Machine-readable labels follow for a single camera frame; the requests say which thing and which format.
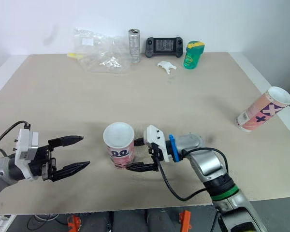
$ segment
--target table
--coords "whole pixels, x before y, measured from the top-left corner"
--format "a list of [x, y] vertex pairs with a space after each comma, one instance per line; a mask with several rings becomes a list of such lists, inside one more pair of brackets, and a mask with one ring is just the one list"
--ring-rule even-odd
[[[161, 60], [177, 66], [168, 75]], [[97, 212], [201, 205], [204, 192], [181, 202], [166, 188], [159, 172], [134, 173], [113, 167], [102, 139], [116, 121], [133, 126], [136, 138], [153, 124], [165, 135], [201, 135], [223, 151], [230, 176], [250, 200], [290, 197], [290, 131], [279, 117], [246, 133], [234, 118], [261, 93], [228, 53], [204, 53], [195, 70], [183, 57], [147, 59], [125, 74], [85, 73], [65, 55], [28, 56], [0, 91], [0, 134], [18, 120], [39, 132], [39, 144], [65, 135], [84, 140], [56, 148], [58, 167], [90, 160], [76, 175], [57, 182], [20, 181], [0, 194], [0, 214]], [[18, 130], [0, 147], [11, 153]], [[135, 149], [135, 161], [151, 162], [146, 147]], [[188, 196], [203, 188], [187, 160], [164, 163], [176, 192]]]

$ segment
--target black game console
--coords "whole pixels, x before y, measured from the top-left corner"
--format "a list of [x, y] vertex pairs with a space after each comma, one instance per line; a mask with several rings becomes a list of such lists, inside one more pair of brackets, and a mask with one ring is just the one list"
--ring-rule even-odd
[[183, 54], [183, 39], [176, 38], [153, 38], [146, 41], [145, 55], [148, 58], [153, 56], [176, 56], [181, 57]]

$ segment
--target pink paper cup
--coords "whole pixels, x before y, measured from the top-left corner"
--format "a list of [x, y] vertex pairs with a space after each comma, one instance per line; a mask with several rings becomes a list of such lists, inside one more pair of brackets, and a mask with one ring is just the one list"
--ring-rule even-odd
[[236, 125], [250, 132], [290, 105], [290, 94], [282, 88], [270, 87], [236, 119]]
[[134, 130], [124, 122], [115, 122], [103, 132], [103, 140], [115, 167], [126, 168], [134, 159]]

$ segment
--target plastic bag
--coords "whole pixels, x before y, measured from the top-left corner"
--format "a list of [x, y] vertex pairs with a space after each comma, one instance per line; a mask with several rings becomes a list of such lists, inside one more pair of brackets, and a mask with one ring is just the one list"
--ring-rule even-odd
[[121, 73], [131, 64], [128, 39], [75, 29], [74, 49], [75, 58], [88, 72]]

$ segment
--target yellow object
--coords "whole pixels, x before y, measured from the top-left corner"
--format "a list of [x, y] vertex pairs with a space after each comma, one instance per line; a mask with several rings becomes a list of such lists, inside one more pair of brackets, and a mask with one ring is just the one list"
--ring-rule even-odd
[[68, 53], [68, 54], [67, 54], [67, 57], [74, 58], [74, 59], [81, 59], [81, 58], [84, 58], [83, 55], [79, 55], [79, 54], [76, 54], [76, 53]]
[[202, 43], [202, 42], [196, 42], [196, 43], [189, 43], [188, 45], [187, 45], [187, 48], [193, 48], [193, 47], [197, 47], [197, 46], [202, 46], [202, 45], [204, 45], [204, 43]]

